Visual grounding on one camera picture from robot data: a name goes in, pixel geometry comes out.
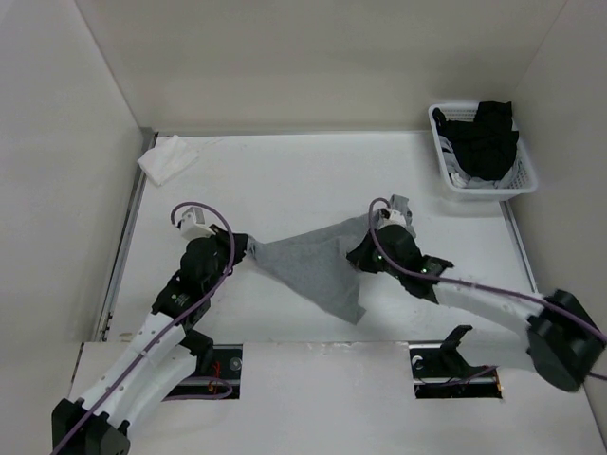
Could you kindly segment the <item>grey tank top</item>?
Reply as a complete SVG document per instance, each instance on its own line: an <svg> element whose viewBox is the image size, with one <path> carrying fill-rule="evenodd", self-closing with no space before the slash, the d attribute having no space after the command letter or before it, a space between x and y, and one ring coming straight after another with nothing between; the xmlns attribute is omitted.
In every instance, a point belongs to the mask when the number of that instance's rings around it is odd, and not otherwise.
<svg viewBox="0 0 607 455"><path fill-rule="evenodd" d="M409 199L393 195L387 209L402 212L405 228L415 238ZM317 304L324 312L358 324L365 314L359 305L360 275L346 254L357 247L371 228L382 225L381 210L346 219L329 227L270 243L248 238L246 255L272 278Z"/></svg>

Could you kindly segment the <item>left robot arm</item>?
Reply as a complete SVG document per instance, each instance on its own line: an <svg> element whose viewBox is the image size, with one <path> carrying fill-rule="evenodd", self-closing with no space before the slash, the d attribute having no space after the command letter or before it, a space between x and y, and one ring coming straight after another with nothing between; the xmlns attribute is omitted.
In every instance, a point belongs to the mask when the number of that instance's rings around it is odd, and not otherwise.
<svg viewBox="0 0 607 455"><path fill-rule="evenodd" d="M246 255L248 236L218 226L190 240L119 359L76 400L51 413L56 454L126 454L133 434L187 377L212 369L213 341L194 327L211 297Z"/></svg>

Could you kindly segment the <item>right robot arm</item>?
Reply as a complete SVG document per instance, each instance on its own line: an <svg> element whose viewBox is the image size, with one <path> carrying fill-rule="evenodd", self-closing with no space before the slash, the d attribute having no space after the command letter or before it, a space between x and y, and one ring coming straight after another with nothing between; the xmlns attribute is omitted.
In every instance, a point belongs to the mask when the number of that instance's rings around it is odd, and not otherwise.
<svg viewBox="0 0 607 455"><path fill-rule="evenodd" d="M520 337L513 368L537 373L555 388L578 391L606 348L606 336L579 300L557 289L528 295L455 277L450 261L421 253L400 225L371 229L347 261L366 273L387 273L419 299L472 313Z"/></svg>

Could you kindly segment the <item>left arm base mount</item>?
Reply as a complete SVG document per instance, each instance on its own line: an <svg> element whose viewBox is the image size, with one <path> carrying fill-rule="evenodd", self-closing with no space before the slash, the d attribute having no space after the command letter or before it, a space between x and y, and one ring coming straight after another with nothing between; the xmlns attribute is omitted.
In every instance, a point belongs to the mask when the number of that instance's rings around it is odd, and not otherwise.
<svg viewBox="0 0 607 455"><path fill-rule="evenodd" d="M175 386L164 401L239 399L243 352L242 345L215 345L212 355L199 361L194 373Z"/></svg>

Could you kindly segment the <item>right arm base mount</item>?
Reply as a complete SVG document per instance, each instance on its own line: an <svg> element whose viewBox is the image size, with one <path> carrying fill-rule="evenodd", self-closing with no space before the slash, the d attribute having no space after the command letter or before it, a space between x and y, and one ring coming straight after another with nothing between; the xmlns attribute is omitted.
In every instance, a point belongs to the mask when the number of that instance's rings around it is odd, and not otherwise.
<svg viewBox="0 0 607 455"><path fill-rule="evenodd" d="M456 326L446 338L409 345L416 399L502 399L495 366L471 366L458 352L471 325Z"/></svg>

